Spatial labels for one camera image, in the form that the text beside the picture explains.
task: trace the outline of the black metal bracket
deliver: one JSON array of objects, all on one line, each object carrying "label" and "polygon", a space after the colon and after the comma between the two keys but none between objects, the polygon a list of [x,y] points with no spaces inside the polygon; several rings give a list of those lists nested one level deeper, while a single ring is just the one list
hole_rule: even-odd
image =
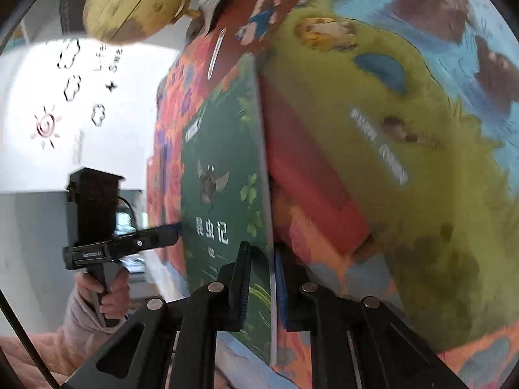
[{"label": "black metal bracket", "polygon": [[236,261],[221,268],[217,282],[189,298],[149,300],[62,387],[162,389],[180,332],[169,387],[212,389],[216,332],[239,331],[245,320],[250,252],[241,243]]},{"label": "black metal bracket", "polygon": [[276,256],[286,282],[286,329],[311,332],[313,389],[466,389],[378,298],[339,298],[311,282],[288,248]]},{"label": "black metal bracket", "polygon": [[114,235],[117,205],[119,200],[126,202],[118,195],[119,182],[123,179],[83,168],[70,174],[67,187],[68,246],[63,248],[63,261],[67,269],[86,268],[103,286],[102,293],[92,293],[95,314],[102,327],[119,324],[119,320],[105,318],[99,309],[119,272],[117,261],[143,250],[172,246],[181,232],[181,225],[176,223]]}]

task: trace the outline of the cartoon character illustration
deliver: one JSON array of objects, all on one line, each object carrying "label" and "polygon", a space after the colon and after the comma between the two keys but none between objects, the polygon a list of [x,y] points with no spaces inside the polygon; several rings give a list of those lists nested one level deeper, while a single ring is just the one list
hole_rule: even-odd
[{"label": "cartoon character illustration", "polygon": [[404,120],[396,116],[386,116],[382,121],[380,129],[387,136],[396,141],[416,143],[418,145],[429,146],[435,149],[439,147],[439,144],[435,139],[426,138],[411,132],[409,127],[406,126]]},{"label": "cartoon character illustration", "polygon": [[296,25],[295,36],[321,51],[351,50],[357,46],[354,26],[347,20],[306,18]]},{"label": "cartoon character illustration", "polygon": [[281,4],[280,0],[271,0],[263,9],[267,0],[257,0],[251,16],[246,25],[241,26],[235,33],[241,45],[249,45],[254,40],[261,41],[268,31],[270,25],[276,23],[277,15],[275,8]]},{"label": "cartoon character illustration", "polygon": [[465,25],[474,23],[469,0],[395,0],[390,10],[421,31],[458,44]]},{"label": "cartoon character illustration", "polygon": [[479,72],[475,78],[485,93],[497,103],[497,108],[510,114],[512,101],[519,102],[519,69],[503,54],[489,48],[476,37]]},{"label": "cartoon character illustration", "polygon": [[208,165],[207,170],[202,169],[200,160],[198,161],[198,177],[200,178],[200,198],[204,203],[210,203],[211,208],[216,192],[221,192],[227,187],[229,182],[229,171],[222,177],[215,178],[214,165]]}]

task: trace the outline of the black cable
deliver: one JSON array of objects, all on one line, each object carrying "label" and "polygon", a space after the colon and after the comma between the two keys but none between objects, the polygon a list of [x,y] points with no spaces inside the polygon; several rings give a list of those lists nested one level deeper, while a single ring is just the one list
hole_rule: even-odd
[{"label": "black cable", "polygon": [[130,224],[133,228],[135,228],[136,230],[138,230],[137,228],[137,220],[136,220],[136,217],[135,217],[135,212],[133,211],[133,208],[131,207],[130,205],[130,202],[128,202],[124,197],[121,197],[121,196],[118,196],[129,208],[130,210]]},{"label": "black cable", "polygon": [[59,383],[56,381],[50,370],[47,368],[42,358],[36,351],[33,343],[30,341],[29,336],[25,332],[22,324],[16,317],[16,314],[12,310],[9,305],[7,299],[4,296],[2,290],[0,290],[0,310],[4,313],[5,318],[11,325],[11,328],[15,331],[16,336],[20,339],[23,347],[28,352],[29,356],[34,361],[34,364],[37,366],[38,370],[40,370],[41,374],[53,389],[60,389]]}]

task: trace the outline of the person's hand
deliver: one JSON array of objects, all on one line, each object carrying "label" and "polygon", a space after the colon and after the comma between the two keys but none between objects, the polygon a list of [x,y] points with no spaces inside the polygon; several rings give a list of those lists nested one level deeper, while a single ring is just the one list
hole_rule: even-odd
[{"label": "person's hand", "polygon": [[[103,313],[107,319],[122,319],[128,308],[130,307],[130,287],[128,286],[128,277],[130,273],[124,267],[121,269],[110,285],[111,293],[106,294],[101,299],[99,311]],[[103,286],[97,279],[87,273],[76,273],[74,275],[77,290],[82,298],[92,304],[90,291],[103,292]]]},{"label": "person's hand", "polygon": [[230,389],[232,386],[228,380],[218,371],[214,371],[214,389]]}]

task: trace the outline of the colorful book cover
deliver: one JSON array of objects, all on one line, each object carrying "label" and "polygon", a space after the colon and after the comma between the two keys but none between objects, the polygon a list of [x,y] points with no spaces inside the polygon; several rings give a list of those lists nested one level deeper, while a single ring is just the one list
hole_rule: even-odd
[{"label": "colorful book cover", "polygon": [[242,56],[184,129],[181,218],[191,290],[216,280],[242,241],[259,247],[236,338],[275,362],[276,286],[263,122],[254,57]]}]

